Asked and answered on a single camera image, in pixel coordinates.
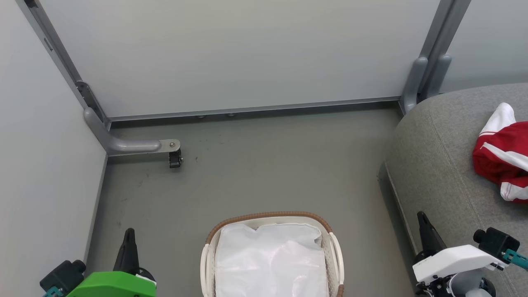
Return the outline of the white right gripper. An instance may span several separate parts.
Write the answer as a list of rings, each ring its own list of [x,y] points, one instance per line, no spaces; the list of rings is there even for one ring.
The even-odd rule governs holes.
[[[506,263],[473,245],[447,248],[424,211],[417,213],[417,221],[422,246],[412,266],[417,282],[429,285],[439,278],[474,269],[493,271],[496,267],[506,267]]]

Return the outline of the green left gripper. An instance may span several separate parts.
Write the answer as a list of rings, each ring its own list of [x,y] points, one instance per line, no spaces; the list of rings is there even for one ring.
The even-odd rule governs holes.
[[[66,297],[156,297],[156,282],[140,273],[134,229],[125,231],[113,272],[94,272]]]

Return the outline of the grey partition post double bracket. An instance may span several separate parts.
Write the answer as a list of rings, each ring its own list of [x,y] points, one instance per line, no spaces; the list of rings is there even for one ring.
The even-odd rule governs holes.
[[[398,100],[403,115],[423,100],[437,96],[453,57],[448,49],[471,0],[440,0],[417,59],[412,63]]]

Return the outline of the grey partition post with foot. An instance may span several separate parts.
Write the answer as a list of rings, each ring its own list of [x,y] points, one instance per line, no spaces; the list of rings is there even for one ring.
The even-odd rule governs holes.
[[[120,139],[111,134],[111,122],[89,85],[83,81],[49,20],[40,0],[16,0],[41,39],[60,73],[83,107],[83,118],[109,157],[166,153],[181,150],[177,139]]]

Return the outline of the grey fabric sofa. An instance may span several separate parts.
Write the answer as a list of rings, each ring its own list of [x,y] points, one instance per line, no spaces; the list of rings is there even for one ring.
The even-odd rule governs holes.
[[[518,121],[528,120],[528,83],[484,86],[428,98],[407,113],[394,132],[379,171],[392,219],[406,236],[406,267],[421,252],[417,213],[424,211],[444,243],[474,245],[477,229],[489,227],[520,241],[528,256],[528,204],[507,202],[499,187],[473,168],[477,137],[500,103],[513,107]]]

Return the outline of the white laundry basket brown rim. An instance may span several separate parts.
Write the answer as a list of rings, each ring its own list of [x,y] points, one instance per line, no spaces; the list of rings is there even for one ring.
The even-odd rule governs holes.
[[[319,215],[306,211],[261,212],[229,218],[219,222],[206,238],[200,256],[200,288],[203,297],[216,297],[215,254],[221,229],[233,224],[243,224],[256,229],[268,224],[309,224],[322,233],[321,246],[325,254],[325,269],[329,297],[343,297],[344,260],[341,246],[330,225]]]

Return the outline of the grey partition bottom rail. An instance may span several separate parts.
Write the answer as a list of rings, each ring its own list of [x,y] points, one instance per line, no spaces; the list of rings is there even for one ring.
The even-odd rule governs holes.
[[[384,103],[384,102],[398,101],[399,99],[400,99],[400,96],[391,96],[391,97],[325,101],[325,102],[320,102],[320,103],[286,104],[286,105],[277,105],[277,106],[232,108],[232,109],[209,110],[209,111],[155,113],[155,114],[136,115],[136,116],[109,117],[108,120],[110,122],[158,120],[158,119],[167,119],[167,118],[209,116],[209,115],[219,115],[219,114],[228,114],[228,113],[252,113],[252,112],[278,111],[278,110],[301,109],[301,108],[319,108],[319,107],[344,106],[344,105],[354,105],[354,104]]]

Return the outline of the red and white clothing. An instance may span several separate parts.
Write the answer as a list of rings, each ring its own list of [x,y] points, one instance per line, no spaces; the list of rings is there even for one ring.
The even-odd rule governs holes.
[[[518,122],[508,103],[498,105],[478,135],[473,165],[505,201],[528,204],[528,121]]]

